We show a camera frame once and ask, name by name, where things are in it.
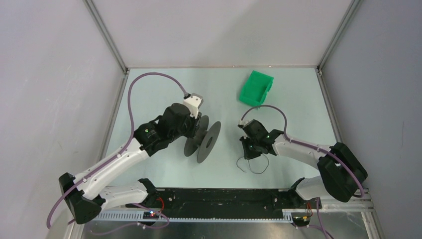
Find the black cable spool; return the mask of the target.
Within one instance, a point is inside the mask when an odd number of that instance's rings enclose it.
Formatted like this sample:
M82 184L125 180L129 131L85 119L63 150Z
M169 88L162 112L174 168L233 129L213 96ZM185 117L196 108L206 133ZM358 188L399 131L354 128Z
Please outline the black cable spool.
M201 164L211 153L213 147L218 139L221 122L216 121L209 127L209 116L202 116L199 124L199 129L194 138L187 138L184 146L184 156L192 156L197 152L197 163Z

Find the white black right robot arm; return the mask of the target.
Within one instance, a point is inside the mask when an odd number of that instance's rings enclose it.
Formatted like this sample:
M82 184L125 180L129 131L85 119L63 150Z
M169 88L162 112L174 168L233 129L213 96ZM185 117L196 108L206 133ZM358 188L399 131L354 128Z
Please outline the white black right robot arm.
M247 160L261 155L284 156L307 164L319 171L319 176L297 180L289 189L289 200L295 208L304 207L310 199L331 196L340 202L359 197L368 173L349 147L341 142L333 146L313 144L288 136L253 119L238 125Z

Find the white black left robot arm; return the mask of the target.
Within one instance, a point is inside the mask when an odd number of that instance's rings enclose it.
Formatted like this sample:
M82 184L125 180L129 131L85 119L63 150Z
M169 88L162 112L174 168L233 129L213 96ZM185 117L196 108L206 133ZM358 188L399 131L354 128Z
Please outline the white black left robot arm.
M134 130L128 142L113 154L82 173L61 175L61 192L75 222L85 224L102 210L124 204L154 206L157 193L145 186L144 180L127 187L109 187L109 183L181 136L194 137L199 130L201 116L198 106L173 103L162 115Z

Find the green plastic bin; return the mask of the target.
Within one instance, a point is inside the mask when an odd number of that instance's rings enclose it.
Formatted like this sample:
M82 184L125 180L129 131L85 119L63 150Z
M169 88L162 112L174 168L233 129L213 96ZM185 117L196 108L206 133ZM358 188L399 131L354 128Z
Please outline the green plastic bin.
M253 70L240 90L239 101L253 107L263 104L273 80L274 77Z

